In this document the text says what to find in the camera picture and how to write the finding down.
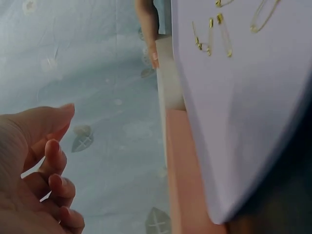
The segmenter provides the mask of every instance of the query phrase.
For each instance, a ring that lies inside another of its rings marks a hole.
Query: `light blue fabric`
[[[0,114],[75,103],[61,145],[86,234],[145,234],[153,207],[169,212],[156,74],[138,30],[133,0],[0,0]]]

